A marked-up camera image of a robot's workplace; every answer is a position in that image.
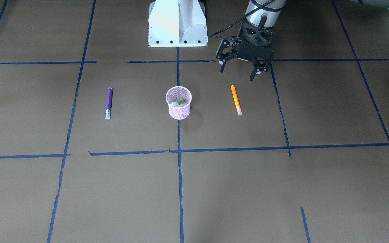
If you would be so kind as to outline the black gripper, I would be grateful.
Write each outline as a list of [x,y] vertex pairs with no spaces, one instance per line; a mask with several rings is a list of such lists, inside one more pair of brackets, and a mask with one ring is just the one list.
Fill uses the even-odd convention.
[[233,44],[233,50],[219,55],[220,72],[223,73],[226,63],[234,58],[252,62],[254,67],[250,81],[253,81],[256,75],[267,72],[274,57],[271,43],[273,36],[274,27],[260,29],[255,26],[241,26],[237,36],[240,40]]

